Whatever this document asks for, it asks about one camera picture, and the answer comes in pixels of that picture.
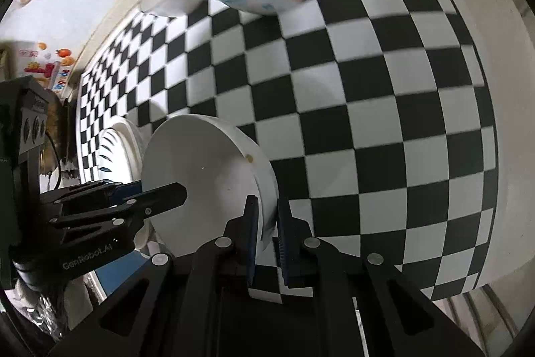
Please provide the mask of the colourful sticker poster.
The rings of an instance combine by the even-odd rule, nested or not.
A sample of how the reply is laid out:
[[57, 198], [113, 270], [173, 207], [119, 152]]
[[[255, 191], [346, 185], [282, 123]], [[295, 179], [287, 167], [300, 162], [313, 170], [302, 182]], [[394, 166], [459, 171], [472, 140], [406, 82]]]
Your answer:
[[62, 96], [76, 63], [69, 48], [56, 48], [44, 41], [18, 41], [13, 54], [18, 76], [32, 76], [42, 88]]

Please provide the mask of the white plate with blue stripes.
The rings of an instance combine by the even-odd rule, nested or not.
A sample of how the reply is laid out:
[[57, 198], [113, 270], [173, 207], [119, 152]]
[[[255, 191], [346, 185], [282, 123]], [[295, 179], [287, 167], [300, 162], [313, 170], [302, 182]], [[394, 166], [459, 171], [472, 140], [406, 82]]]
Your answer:
[[98, 140], [95, 164], [100, 180], [127, 184], [141, 179], [146, 143], [131, 121], [113, 116]]

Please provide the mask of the black white checkered mat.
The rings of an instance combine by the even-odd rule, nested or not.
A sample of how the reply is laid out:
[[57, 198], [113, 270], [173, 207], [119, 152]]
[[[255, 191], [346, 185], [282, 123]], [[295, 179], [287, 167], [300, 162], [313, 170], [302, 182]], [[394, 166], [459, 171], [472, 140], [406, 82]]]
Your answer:
[[294, 214], [379, 252], [440, 300], [480, 283], [497, 203], [493, 105], [452, 0], [306, 0], [260, 17], [206, 1], [139, 13], [83, 74], [81, 173], [114, 116], [144, 136], [182, 113], [236, 125]]

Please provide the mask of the white bowl with black rim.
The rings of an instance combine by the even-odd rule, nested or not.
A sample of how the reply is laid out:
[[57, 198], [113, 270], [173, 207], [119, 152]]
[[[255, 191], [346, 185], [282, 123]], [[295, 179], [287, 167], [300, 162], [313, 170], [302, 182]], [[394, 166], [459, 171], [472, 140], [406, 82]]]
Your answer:
[[173, 255], [221, 236], [228, 220], [243, 214], [249, 195], [258, 199], [256, 252], [265, 251], [275, 230], [278, 182], [264, 152], [240, 129], [210, 116], [167, 119], [149, 140], [141, 184], [152, 190], [173, 182], [186, 188], [185, 203], [150, 219]]

